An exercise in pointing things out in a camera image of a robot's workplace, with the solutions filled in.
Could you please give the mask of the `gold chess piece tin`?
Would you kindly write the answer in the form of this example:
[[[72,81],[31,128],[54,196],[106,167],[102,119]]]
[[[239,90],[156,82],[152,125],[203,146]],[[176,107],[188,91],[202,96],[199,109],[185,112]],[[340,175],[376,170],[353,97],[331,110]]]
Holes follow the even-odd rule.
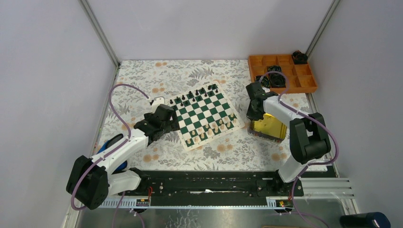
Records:
[[[251,121],[248,133],[252,136],[281,143],[285,140],[287,126],[270,114],[264,114],[262,119]]]

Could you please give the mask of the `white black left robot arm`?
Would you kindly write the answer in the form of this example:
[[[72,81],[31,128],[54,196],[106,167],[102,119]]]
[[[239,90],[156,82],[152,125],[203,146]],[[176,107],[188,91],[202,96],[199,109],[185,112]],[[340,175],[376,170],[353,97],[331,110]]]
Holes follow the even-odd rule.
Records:
[[[116,169],[135,152],[145,149],[164,134],[179,130],[174,108],[158,105],[146,113],[128,135],[109,148],[88,158],[80,156],[74,162],[66,191],[71,194],[70,205],[74,210],[96,209],[108,196],[131,190],[135,195],[147,191],[147,183],[132,170],[116,173]]]

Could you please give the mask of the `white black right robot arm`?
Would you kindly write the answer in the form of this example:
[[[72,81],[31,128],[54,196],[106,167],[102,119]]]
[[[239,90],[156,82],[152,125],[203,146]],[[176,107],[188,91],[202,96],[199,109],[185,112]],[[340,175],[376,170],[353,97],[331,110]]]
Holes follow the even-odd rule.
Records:
[[[265,92],[259,82],[246,86],[250,102],[247,118],[262,120],[270,114],[289,129],[291,156],[278,170],[279,179],[272,183],[273,191],[280,196],[291,190],[291,182],[300,175],[308,163],[320,159],[330,152],[329,133],[326,132],[324,118],[319,113],[308,114],[287,105],[275,92]]]

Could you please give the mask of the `green white chess board mat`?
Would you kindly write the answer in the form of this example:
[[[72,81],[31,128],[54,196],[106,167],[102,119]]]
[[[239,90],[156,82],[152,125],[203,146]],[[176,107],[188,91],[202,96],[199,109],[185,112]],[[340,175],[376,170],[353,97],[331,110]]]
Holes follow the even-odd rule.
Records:
[[[176,111],[180,127],[177,134],[186,151],[217,140],[245,125],[241,115],[217,82],[174,95],[165,99],[165,104]],[[225,116],[229,118],[227,122],[224,121]],[[219,128],[218,133],[215,133],[212,127],[214,122]],[[207,135],[209,129],[213,132],[211,137]],[[196,136],[199,137],[198,143],[194,142]]]

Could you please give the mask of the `black coil tray lower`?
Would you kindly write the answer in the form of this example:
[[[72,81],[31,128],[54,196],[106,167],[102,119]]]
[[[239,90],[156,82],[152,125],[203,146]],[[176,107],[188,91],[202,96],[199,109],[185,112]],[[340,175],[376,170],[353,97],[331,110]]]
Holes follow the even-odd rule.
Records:
[[[284,76],[273,73],[269,75],[269,83],[271,88],[284,88],[286,87],[286,81]]]

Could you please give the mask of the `wooden compartment tray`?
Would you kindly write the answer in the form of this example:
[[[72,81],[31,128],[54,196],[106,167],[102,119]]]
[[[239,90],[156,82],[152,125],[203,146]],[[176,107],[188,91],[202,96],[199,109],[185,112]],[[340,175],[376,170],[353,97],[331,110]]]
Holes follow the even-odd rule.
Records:
[[[251,82],[255,82],[255,76],[269,76],[267,66],[279,65],[284,76],[286,87],[269,88],[275,93],[285,91],[287,94],[313,93],[318,89],[317,81],[310,65],[295,65],[291,54],[279,55],[251,55],[248,57],[249,73]]]

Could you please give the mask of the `black coil tray upper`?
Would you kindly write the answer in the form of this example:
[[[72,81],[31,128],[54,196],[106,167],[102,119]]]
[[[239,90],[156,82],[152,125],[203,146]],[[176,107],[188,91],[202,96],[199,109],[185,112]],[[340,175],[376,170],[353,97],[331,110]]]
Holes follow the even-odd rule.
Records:
[[[279,72],[282,73],[281,66],[279,65],[267,66],[267,71],[269,72],[269,74],[278,74]]]

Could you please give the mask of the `black coil outside tray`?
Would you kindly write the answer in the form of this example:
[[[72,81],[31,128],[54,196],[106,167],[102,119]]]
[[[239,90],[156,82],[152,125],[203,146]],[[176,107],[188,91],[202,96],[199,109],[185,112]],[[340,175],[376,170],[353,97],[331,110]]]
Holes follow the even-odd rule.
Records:
[[[295,65],[305,65],[308,61],[308,56],[305,53],[302,53],[299,50],[296,50],[292,53],[292,60]]]

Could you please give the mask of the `dark cylinder bottom right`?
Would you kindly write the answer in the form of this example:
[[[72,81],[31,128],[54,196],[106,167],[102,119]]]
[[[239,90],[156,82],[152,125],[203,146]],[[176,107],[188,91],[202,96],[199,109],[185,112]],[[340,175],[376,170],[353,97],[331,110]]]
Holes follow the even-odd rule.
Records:
[[[343,215],[339,222],[344,228],[391,228],[389,219],[381,212]]]

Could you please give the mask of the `black mounting base rail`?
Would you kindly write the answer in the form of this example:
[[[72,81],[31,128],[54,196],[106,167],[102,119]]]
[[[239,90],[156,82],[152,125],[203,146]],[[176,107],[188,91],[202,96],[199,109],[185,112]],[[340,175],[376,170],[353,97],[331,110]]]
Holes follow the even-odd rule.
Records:
[[[267,197],[304,196],[302,184],[281,183],[274,171],[140,171],[140,185],[127,196],[151,206],[265,206]]]

